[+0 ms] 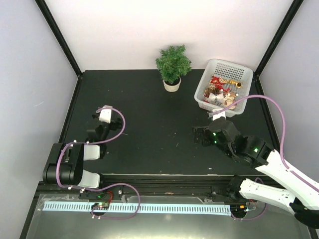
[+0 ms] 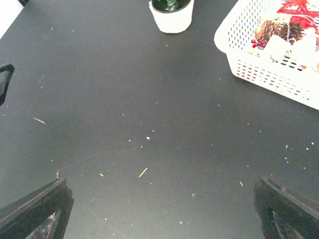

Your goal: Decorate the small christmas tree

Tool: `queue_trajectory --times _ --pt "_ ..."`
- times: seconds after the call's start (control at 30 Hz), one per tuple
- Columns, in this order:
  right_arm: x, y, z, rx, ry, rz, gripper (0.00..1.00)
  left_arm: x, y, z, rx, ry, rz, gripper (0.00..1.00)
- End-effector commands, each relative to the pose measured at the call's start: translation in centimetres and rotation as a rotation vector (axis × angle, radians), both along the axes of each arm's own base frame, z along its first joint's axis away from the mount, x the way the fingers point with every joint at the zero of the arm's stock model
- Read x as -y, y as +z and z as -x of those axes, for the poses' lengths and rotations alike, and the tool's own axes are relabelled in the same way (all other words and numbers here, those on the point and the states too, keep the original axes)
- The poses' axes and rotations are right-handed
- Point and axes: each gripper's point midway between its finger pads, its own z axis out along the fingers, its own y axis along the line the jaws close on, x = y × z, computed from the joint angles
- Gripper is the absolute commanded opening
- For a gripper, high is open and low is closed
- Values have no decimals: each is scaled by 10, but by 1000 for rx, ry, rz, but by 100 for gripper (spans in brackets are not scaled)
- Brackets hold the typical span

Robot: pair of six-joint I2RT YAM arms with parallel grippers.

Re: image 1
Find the white plastic basket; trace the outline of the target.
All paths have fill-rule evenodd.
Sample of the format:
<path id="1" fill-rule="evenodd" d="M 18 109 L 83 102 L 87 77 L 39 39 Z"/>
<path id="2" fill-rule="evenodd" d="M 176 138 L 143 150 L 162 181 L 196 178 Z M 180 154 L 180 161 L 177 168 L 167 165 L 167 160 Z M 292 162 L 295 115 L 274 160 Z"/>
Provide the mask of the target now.
<path id="1" fill-rule="evenodd" d="M 224 88 L 230 88 L 228 92 L 234 92 L 239 95 L 236 97 L 235 101 L 249 95 L 253 78 L 253 71 L 251 69 L 224 60 L 210 59 L 194 94 L 194 99 L 197 101 L 200 108 L 208 111 L 217 108 L 223 108 L 221 103 L 217 101 L 213 102 L 212 104 L 209 103 L 203 95 L 205 88 L 208 85 L 212 85 L 210 81 L 213 75 L 228 81 L 234 80 L 242 83 L 242 87 L 240 89 L 229 83 L 224 85 Z"/>

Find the small green christmas tree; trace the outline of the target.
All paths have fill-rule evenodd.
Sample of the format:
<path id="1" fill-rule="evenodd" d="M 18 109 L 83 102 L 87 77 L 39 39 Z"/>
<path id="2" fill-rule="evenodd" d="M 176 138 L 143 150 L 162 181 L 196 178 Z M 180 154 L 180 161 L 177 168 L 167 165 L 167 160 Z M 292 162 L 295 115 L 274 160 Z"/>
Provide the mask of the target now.
<path id="1" fill-rule="evenodd" d="M 159 51 L 160 57 L 155 60 L 164 88 L 168 92 L 176 92 L 181 84 L 181 76 L 191 70 L 191 61 L 185 54 L 185 45 L 169 46 Z"/>

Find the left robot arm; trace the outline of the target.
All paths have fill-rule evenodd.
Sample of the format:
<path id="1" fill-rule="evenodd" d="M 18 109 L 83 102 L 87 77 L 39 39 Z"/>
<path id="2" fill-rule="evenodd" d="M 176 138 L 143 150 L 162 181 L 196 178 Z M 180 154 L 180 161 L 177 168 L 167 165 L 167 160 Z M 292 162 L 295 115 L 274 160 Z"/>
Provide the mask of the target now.
<path id="1" fill-rule="evenodd" d="M 42 179 L 47 184 L 60 183 L 67 187 L 89 188 L 91 195 L 101 199 L 107 193 L 107 186 L 100 182 L 100 174 L 84 170 L 84 162 L 104 157 L 107 146 L 101 141 L 107 139 L 110 131 L 122 129 L 123 118 L 112 117 L 111 110 L 103 110 L 92 117 L 93 119 L 87 123 L 87 137 L 84 143 L 68 147 L 64 143 L 53 144 Z"/>

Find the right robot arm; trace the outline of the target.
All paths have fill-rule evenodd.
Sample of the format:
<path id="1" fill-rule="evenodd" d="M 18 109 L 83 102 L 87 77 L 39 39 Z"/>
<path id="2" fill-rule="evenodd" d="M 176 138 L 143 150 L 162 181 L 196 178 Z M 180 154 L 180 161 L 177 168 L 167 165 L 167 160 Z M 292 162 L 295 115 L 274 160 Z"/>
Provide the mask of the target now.
<path id="1" fill-rule="evenodd" d="M 318 229 L 318 184 L 289 163 L 283 163 L 278 151 L 255 136 L 244 136 L 225 117 L 208 126 L 192 128 L 194 141 L 203 146 L 215 145 L 233 161 L 269 176 L 281 188 L 267 186 L 235 175 L 222 195 L 232 201 L 251 199 L 276 206 L 291 213 L 302 224 Z"/>

